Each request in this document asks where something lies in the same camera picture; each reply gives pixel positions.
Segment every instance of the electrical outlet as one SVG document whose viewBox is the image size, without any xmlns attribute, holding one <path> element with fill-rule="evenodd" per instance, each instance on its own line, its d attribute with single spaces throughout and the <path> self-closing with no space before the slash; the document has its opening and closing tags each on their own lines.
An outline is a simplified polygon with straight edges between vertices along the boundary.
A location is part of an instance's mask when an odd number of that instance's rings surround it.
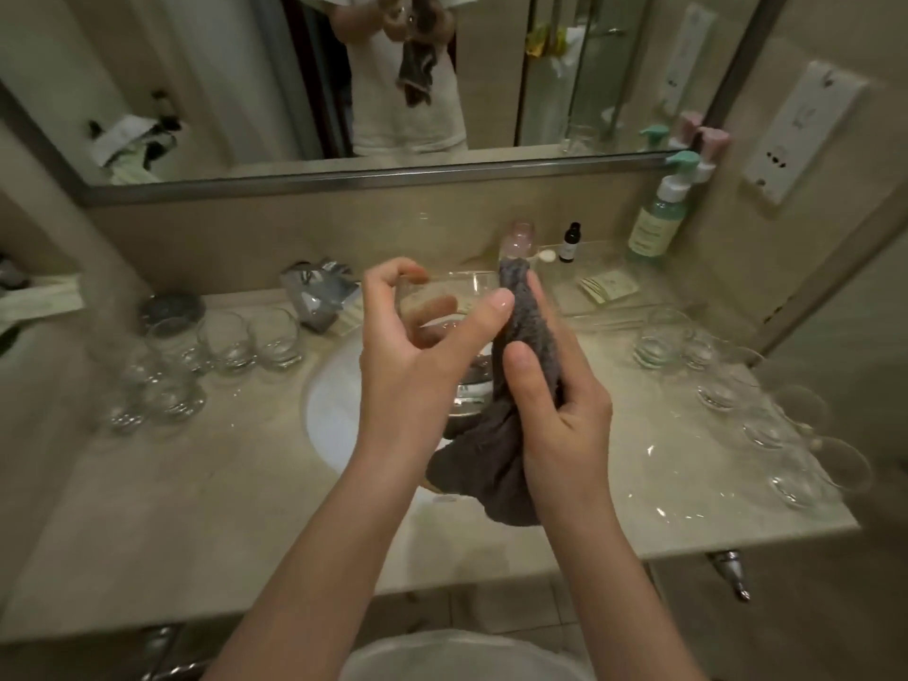
<svg viewBox="0 0 908 681">
<path fill-rule="evenodd" d="M 778 205 L 866 86 L 866 79 L 812 61 L 743 170 Z"/>
<path fill-rule="evenodd" d="M 675 50 L 665 69 L 665 77 L 659 88 L 659 106 L 666 114 L 677 114 L 681 98 L 687 88 L 694 66 L 700 56 L 716 13 L 691 2 L 687 5 L 684 21 L 675 39 Z"/>
</svg>

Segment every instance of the mirror frame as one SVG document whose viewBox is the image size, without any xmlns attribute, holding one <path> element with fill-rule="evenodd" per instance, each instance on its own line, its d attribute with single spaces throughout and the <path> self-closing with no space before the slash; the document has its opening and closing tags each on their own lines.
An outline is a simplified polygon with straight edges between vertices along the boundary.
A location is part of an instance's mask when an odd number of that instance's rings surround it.
<svg viewBox="0 0 908 681">
<path fill-rule="evenodd" d="M 772 33 L 788 0 L 759 0 L 744 29 L 732 60 L 725 70 L 704 125 L 720 128 L 731 112 L 747 77 Z M 501 162 L 439 165 L 395 170 L 361 170 L 318 174 L 278 174 L 242 179 L 193 180 L 92 186 L 66 161 L 44 135 L 10 90 L 0 82 L 0 119 L 21 140 L 57 184 L 85 208 L 133 205 L 165 201 L 196 201 L 211 198 L 275 196 L 289 193 L 357 191 L 394 186 L 420 186 L 453 182 L 484 182 L 570 174 L 596 174 L 656 170 L 664 167 L 665 151 L 595 155 L 580 158 L 518 159 Z"/>
</svg>

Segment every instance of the small black bottle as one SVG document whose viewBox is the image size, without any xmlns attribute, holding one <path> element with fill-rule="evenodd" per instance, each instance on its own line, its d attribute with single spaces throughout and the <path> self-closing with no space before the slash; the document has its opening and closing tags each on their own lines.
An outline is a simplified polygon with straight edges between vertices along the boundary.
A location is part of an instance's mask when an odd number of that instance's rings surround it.
<svg viewBox="0 0 908 681">
<path fill-rule="evenodd" d="M 565 232 L 565 239 L 559 248 L 559 260 L 561 262 L 574 262 L 576 246 L 580 243 L 580 223 L 571 222 L 570 227 Z"/>
</svg>

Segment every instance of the tile floor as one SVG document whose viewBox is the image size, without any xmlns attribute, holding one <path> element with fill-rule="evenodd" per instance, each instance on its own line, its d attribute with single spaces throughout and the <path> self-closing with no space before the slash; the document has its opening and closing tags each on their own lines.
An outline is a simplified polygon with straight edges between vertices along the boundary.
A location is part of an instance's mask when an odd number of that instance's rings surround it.
<svg viewBox="0 0 908 681">
<path fill-rule="evenodd" d="M 724 681 L 851 681 L 908 675 L 908 473 L 878 469 L 852 503 L 859 534 L 743 552 L 749 605 L 699 556 L 652 564 L 694 654 Z M 168 664 L 217 654 L 239 618 L 189 623 Z M 588 664 L 560 578 L 531 578 L 376 598 L 357 646 L 433 629 L 514 637 Z M 131 681 L 138 632 L 0 648 L 4 681 Z"/>
</svg>

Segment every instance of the bottle label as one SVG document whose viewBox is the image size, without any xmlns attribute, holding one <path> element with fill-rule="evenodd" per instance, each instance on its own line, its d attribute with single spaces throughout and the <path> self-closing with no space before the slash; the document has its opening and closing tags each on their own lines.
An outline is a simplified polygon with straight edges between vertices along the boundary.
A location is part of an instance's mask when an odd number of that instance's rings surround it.
<svg viewBox="0 0 908 681">
<path fill-rule="evenodd" d="M 653 216 L 649 210 L 641 210 L 630 233 L 630 250 L 648 258 L 660 256 L 668 250 L 680 226 L 680 219 L 663 219 Z"/>
<path fill-rule="evenodd" d="M 578 244 L 567 243 L 565 241 L 561 244 L 561 248 L 559 249 L 559 258 L 561 258 L 562 261 L 573 261 L 577 246 Z"/>
</svg>

